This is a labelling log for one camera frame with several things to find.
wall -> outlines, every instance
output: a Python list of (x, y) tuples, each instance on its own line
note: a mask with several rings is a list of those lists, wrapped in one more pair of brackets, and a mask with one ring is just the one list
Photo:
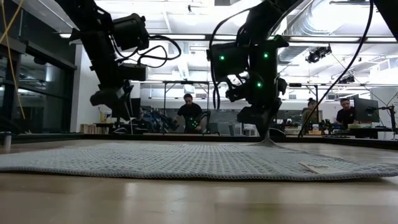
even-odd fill
[[(70, 131), (79, 132), (80, 124), (93, 124), (100, 121), (98, 106), (92, 106), (90, 96), (99, 90), (98, 80), (95, 72), (90, 70), (91, 62), (82, 45), (76, 46), (75, 71), (73, 79), (72, 115)], [(110, 111), (106, 106), (100, 106), (103, 111)]]
[[(372, 88), (371, 92), (373, 95), (371, 95), (372, 100), (377, 100), (379, 102), (379, 107), (385, 106), (384, 103), (387, 103), (389, 106), (394, 105), (395, 111), (398, 112), (398, 88), (396, 87), (389, 87), (389, 88)], [(388, 114), (386, 110), (379, 110), (379, 115), (381, 121), (384, 123), (384, 126), (391, 128), (391, 117)], [(396, 113), (395, 115), (396, 121), (398, 120), (398, 114)], [(394, 138), (393, 133), (386, 133), (386, 136), (384, 137), (384, 133), (379, 133), (379, 139), (392, 139)]]

ceiling light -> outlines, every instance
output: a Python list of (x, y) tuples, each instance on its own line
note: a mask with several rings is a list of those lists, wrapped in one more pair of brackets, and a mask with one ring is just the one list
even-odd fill
[(396, 43), (397, 40), (393, 37), (368, 37), (366, 42), (392, 42)]
[(204, 40), (206, 38), (205, 35), (178, 35), (178, 34), (167, 34), (163, 35), (170, 39), (180, 39), (180, 40)]
[(359, 37), (290, 37), (289, 41), (309, 42), (358, 42)]
[(289, 42), (290, 47), (327, 47), (329, 46), (326, 43), (302, 43), (302, 42)]
[(189, 46), (189, 50), (207, 50), (208, 47), (203, 46)]
[[(183, 100), (182, 97), (148, 97), (150, 100)], [(194, 97), (193, 100), (207, 100), (203, 98)]]
[(214, 39), (215, 40), (235, 40), (236, 36), (235, 35), (215, 35)]
[(69, 38), (71, 34), (60, 34), (61, 38)]
[(133, 81), (130, 80), (130, 83), (149, 83), (149, 84), (155, 84), (155, 83), (163, 83), (162, 81)]

computer monitor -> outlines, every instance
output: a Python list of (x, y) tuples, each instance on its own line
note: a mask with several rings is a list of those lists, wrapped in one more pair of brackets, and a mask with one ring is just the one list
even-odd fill
[(376, 100), (354, 98), (355, 120), (380, 122), (379, 103)]
[[(130, 98), (130, 100), (126, 100), (126, 105), (130, 118), (138, 118), (141, 110), (141, 98)], [(112, 111), (112, 117), (117, 118), (118, 114)]]

wooden table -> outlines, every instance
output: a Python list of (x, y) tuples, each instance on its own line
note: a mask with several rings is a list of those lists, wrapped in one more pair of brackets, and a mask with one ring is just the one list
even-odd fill
[[(13, 151), (101, 142), (109, 141), (21, 144), (13, 146)], [(398, 164), (398, 154), (388, 150), (326, 144), (283, 145), (352, 161)], [(0, 174), (0, 223), (398, 223), (398, 178), (217, 182)]]

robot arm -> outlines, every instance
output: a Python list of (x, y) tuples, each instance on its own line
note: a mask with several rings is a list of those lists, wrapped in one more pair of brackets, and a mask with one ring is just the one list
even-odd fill
[[(94, 0), (55, 0), (75, 23), (71, 40), (80, 39), (91, 60), (99, 80), (99, 91), (91, 96), (93, 106), (104, 104), (129, 120), (125, 99), (132, 86), (125, 81), (124, 74), (132, 74), (139, 65), (120, 65), (116, 60), (110, 37), (122, 50), (136, 47), (144, 50), (149, 46), (149, 34), (145, 29), (145, 17), (137, 14), (120, 19), (98, 7)], [(145, 77), (136, 80), (145, 81)]]
[[(302, 0), (265, 0), (249, 10), (246, 23), (239, 28), (236, 40), (210, 46), (209, 58), (215, 81), (227, 82), (226, 97), (231, 102), (245, 99), (251, 106), (238, 114), (238, 121), (255, 124), (262, 137), (268, 132), (272, 118), (278, 112), (285, 93), (286, 81), (277, 73), (277, 49), (289, 44), (281, 37), (268, 40), (285, 15)], [(249, 78), (241, 85), (232, 85), (228, 75), (247, 72)]]

